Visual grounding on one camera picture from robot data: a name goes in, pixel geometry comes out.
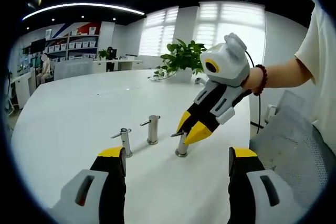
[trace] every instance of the desk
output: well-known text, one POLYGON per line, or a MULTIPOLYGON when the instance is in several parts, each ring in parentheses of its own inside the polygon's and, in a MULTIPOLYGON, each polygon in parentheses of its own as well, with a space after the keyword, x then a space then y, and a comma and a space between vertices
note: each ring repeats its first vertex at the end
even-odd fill
POLYGON ((131 128, 125 178, 126 223, 226 223, 229 218, 228 149, 248 147, 249 100, 209 138, 175 155, 176 132, 201 84, 147 79, 153 70, 89 74, 41 85, 27 102, 12 136, 15 162, 43 208, 52 207, 62 187, 89 169, 103 149, 121 145, 110 137, 131 128), (160 115, 159 143, 148 145, 148 127, 160 115))
POLYGON ((22 109, 36 89, 34 69, 31 69, 30 72, 25 73, 22 76, 12 79, 11 84, 13 83, 15 84, 15 92, 19 108, 22 109))
POLYGON ((118 71, 118 70, 141 69, 141 66, 138 65, 142 63, 142 60, 95 60, 92 63, 92 72, 105 73, 107 62, 114 63, 113 70, 118 71))

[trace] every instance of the window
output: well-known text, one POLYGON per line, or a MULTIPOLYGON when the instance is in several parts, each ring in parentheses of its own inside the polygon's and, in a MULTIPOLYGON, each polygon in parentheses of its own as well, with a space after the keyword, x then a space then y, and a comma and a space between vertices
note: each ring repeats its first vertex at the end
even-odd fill
POLYGON ((172 7, 147 15, 139 55, 160 56, 169 53, 167 44, 173 42, 178 11, 178 7, 172 7))
POLYGON ((255 65, 263 62, 265 46, 263 6, 229 1, 200 3, 195 41, 210 48, 224 42, 224 36, 230 33, 235 33, 242 39, 255 65))

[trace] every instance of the metal peg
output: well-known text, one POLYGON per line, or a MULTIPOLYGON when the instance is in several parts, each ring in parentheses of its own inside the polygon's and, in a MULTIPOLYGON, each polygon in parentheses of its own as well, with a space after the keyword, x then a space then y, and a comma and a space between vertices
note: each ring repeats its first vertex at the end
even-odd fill
POLYGON ((118 134, 111 137, 116 138, 118 136, 121 136, 121 143, 122 147, 125 148, 126 157, 131 157, 133 155, 130 147, 130 139, 128 137, 128 133, 130 133, 131 131, 131 129, 121 128, 118 134))
POLYGON ((174 137, 174 136, 181 136, 179 146, 175 150, 175 154, 178 157, 186 157, 188 155, 187 151, 188 151, 189 145, 185 145, 184 141, 185 141, 186 137, 188 136, 188 133, 178 132, 178 133, 172 134, 170 137, 174 137))
POLYGON ((149 124, 148 126, 148 138, 147 142, 151 145, 157 144, 158 139, 158 121, 160 119, 159 115, 150 115, 149 120, 140 124, 140 126, 144 126, 149 124))

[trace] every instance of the blue stripe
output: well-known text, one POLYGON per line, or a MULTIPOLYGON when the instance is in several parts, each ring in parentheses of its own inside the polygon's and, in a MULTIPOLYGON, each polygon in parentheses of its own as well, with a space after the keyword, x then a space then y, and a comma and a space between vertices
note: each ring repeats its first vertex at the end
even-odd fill
POLYGON ((69 26, 71 26, 73 23, 65 23, 58 31, 55 33, 53 38, 56 38, 61 32, 63 32, 65 29, 67 29, 69 26))

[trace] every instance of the person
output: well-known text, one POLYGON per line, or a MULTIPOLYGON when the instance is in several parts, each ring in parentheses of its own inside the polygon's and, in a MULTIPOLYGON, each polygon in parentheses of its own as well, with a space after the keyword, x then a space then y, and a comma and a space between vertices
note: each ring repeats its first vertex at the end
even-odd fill
POLYGON ((266 66, 265 70, 263 67, 251 68, 241 86, 260 93, 263 88, 297 87, 311 80, 320 91, 312 124, 336 154, 336 32, 318 0, 312 1, 315 7, 310 25, 294 57, 283 65, 266 66))
POLYGON ((108 47, 107 48, 107 52, 109 53, 109 55, 107 56, 107 60, 116 60, 117 59, 117 54, 113 55, 113 48, 112 47, 108 47))
MULTIPOLYGON (((106 57, 107 60, 116 60, 117 59, 117 55, 112 53, 113 48, 112 47, 108 47, 107 48, 107 52, 109 53, 109 55, 106 57)), ((114 70, 114 63, 113 62, 107 62, 106 63, 106 70, 107 72, 112 72, 114 70)))
POLYGON ((50 59, 48 58, 47 54, 41 55, 42 64, 42 72, 39 73, 37 76, 39 77, 39 83, 44 84, 46 79, 50 77, 50 59))

